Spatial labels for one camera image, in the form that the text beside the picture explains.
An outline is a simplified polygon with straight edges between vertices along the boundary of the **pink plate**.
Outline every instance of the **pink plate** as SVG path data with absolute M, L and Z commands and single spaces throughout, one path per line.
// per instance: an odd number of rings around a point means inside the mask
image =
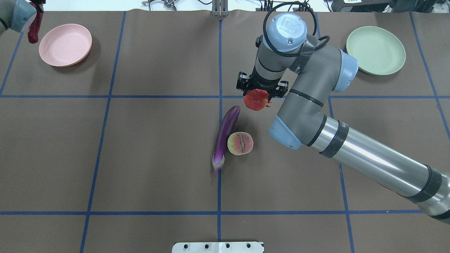
M 48 32 L 39 45 L 40 57 L 49 65 L 67 67 L 84 59 L 92 46 L 86 27 L 65 24 Z

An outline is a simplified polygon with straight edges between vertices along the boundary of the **light blue cap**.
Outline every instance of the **light blue cap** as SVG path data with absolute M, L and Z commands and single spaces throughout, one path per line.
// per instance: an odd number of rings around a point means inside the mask
M 353 81 L 358 72 L 358 60 L 341 51 L 341 72 L 333 91 L 343 92 Z
M 275 120 L 270 126 L 269 134 L 274 140 L 290 149 L 299 149 L 302 145 L 300 140 L 291 132 L 289 127 L 286 126 L 278 115 L 275 116 Z
M 36 9 L 25 0 L 16 0 L 13 18 L 11 20 L 11 29 L 16 32 L 23 32 L 36 17 Z
M 267 36 L 274 47 L 280 52 L 289 52 L 300 47 L 306 39 L 306 23 L 293 13 L 278 14 L 269 20 Z

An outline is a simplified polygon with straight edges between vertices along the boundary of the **green plate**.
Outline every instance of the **green plate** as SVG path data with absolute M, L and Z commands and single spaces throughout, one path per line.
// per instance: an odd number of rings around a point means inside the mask
M 400 40 L 379 27 L 360 27 L 347 39 L 347 53 L 355 57 L 360 69 L 372 75 L 390 75 L 399 71 L 406 60 Z

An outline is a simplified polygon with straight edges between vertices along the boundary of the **purple eggplant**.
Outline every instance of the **purple eggplant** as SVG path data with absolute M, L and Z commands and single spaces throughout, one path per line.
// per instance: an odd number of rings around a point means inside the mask
M 227 141 L 228 137 L 231 135 L 234 125 L 238 121 L 239 113 L 241 108 L 238 105 L 233 106 L 225 114 L 222 123 L 219 127 L 219 132 L 216 138 L 216 148 L 214 149 L 214 154 L 212 155 L 212 166 L 214 167 L 214 175 L 222 168 L 225 162 L 225 153 L 227 151 Z

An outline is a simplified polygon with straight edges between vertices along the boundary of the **plate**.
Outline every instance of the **plate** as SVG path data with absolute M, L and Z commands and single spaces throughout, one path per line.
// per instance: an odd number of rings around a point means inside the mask
M 400 40 L 379 27 L 360 27 L 347 38 L 347 53 L 355 57 L 360 69 L 372 75 L 390 75 L 399 71 L 406 60 Z
M 92 36 L 86 27 L 65 24 L 55 27 L 42 38 L 39 55 L 56 67 L 74 65 L 84 59 L 92 46 Z

